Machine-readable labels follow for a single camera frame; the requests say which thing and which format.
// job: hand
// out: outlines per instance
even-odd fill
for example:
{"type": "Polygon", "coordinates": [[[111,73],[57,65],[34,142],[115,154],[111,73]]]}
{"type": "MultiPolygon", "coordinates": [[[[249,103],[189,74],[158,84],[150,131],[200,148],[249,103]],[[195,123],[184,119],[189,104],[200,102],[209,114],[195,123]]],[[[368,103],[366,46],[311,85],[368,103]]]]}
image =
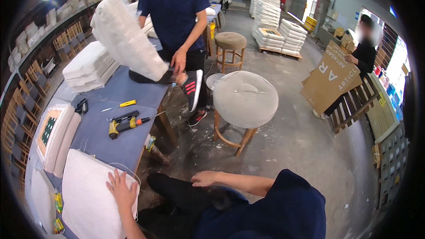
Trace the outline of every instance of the hand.
{"type": "Polygon", "coordinates": [[[114,174],[115,177],[112,176],[111,173],[108,173],[110,183],[106,182],[106,186],[114,196],[118,205],[118,212],[121,214],[123,211],[131,210],[131,206],[134,204],[135,197],[137,195],[138,184],[137,182],[134,182],[129,190],[125,183],[125,176],[127,175],[127,172],[123,172],[121,176],[119,176],[118,170],[115,169],[114,174]]]}
{"type": "Polygon", "coordinates": [[[217,182],[217,176],[220,172],[203,171],[192,176],[192,186],[210,186],[217,182]]]}
{"type": "Polygon", "coordinates": [[[173,55],[173,58],[171,59],[171,65],[174,66],[174,74],[176,73],[182,73],[183,70],[186,68],[186,54],[187,50],[185,48],[180,47],[173,55]]]}
{"type": "Polygon", "coordinates": [[[355,58],[353,55],[346,55],[346,61],[349,63],[353,63],[358,65],[359,64],[359,60],[357,58],[355,58]]]}

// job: round upholstered stool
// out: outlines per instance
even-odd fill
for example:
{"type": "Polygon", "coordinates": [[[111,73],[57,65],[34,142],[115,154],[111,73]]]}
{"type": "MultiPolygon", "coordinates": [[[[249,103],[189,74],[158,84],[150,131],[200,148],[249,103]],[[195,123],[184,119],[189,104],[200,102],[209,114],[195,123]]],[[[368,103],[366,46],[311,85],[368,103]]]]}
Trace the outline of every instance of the round upholstered stool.
{"type": "Polygon", "coordinates": [[[226,144],[237,147],[238,156],[258,127],[270,121],[278,109],[278,92],[270,82],[257,74],[236,71],[222,77],[215,85],[214,140],[219,137],[226,144]],[[245,128],[240,143],[224,138],[218,130],[222,117],[226,122],[245,128]]]}
{"type": "Polygon", "coordinates": [[[243,62],[243,53],[245,52],[245,47],[247,47],[247,39],[240,35],[239,33],[218,33],[215,35],[215,45],[217,47],[216,50],[216,59],[217,63],[221,64],[221,72],[224,73],[226,66],[239,66],[239,70],[242,70],[242,62],[243,62]],[[229,51],[233,53],[232,62],[226,62],[226,52],[229,51]],[[218,56],[223,55],[221,61],[219,61],[218,56]],[[239,56],[241,61],[235,63],[235,56],[239,56]]]}

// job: red striped sneaker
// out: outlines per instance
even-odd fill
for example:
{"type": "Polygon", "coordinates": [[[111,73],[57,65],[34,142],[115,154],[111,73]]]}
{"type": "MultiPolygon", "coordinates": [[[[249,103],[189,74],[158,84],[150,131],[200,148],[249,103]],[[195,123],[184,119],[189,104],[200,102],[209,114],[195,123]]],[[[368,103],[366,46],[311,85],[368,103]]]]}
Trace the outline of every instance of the red striped sneaker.
{"type": "Polygon", "coordinates": [[[189,118],[189,120],[187,121],[187,125],[188,126],[195,126],[199,123],[199,121],[201,121],[206,116],[207,116],[207,111],[205,111],[204,114],[197,112],[191,118],[189,118]]]}
{"type": "Polygon", "coordinates": [[[199,92],[201,91],[202,70],[186,72],[188,78],[183,83],[184,93],[189,100],[189,112],[193,112],[198,105],[199,92]]]}

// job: concrete floor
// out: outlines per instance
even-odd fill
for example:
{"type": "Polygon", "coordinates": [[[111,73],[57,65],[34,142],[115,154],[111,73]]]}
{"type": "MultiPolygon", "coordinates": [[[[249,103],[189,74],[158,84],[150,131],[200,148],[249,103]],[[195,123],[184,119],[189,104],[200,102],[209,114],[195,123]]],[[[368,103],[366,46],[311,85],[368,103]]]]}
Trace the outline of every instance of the concrete floor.
{"type": "MultiPolygon", "coordinates": [[[[190,129],[185,124],[188,114],[182,110],[187,101],[179,87],[172,89],[164,105],[178,136],[178,147],[174,148],[158,129],[153,130],[152,134],[157,136],[156,145],[170,155],[172,163],[170,167],[164,167],[151,159],[149,153],[143,154],[137,171],[142,180],[139,210],[159,203],[159,196],[145,182],[143,171],[147,167],[183,180],[190,180],[195,173],[204,170],[275,178],[281,170],[288,168],[325,196],[327,238],[367,238],[377,197],[377,176],[370,156],[373,145],[370,126],[363,117],[335,135],[328,121],[312,115],[311,105],[299,94],[301,81],[316,67],[323,50],[307,37],[300,52],[303,59],[299,61],[272,52],[261,53],[251,36],[253,19],[248,8],[230,6],[225,18],[221,31],[240,33],[248,41],[242,70],[263,76],[274,85],[279,94],[278,110],[236,158],[236,148],[221,140],[213,141],[213,110],[199,125],[190,129]]],[[[217,66],[212,64],[212,58],[206,60],[206,76],[218,72],[217,66]]],[[[50,96],[62,82],[62,69],[66,65],[61,63],[50,77],[53,86],[50,96]]],[[[227,139],[241,140],[243,129],[232,125],[224,129],[223,135],[227,139]]],[[[243,194],[250,202],[261,199],[243,194]]]]}

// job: cardboard sheet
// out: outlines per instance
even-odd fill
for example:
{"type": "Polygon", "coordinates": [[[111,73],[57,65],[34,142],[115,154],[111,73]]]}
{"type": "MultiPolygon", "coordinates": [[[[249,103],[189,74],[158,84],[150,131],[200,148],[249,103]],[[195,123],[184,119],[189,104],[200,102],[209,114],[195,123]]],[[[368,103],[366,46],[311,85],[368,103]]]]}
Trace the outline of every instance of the cardboard sheet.
{"type": "Polygon", "coordinates": [[[345,53],[339,46],[330,41],[300,93],[321,114],[351,87],[359,74],[354,64],[345,61],[345,53]]]}

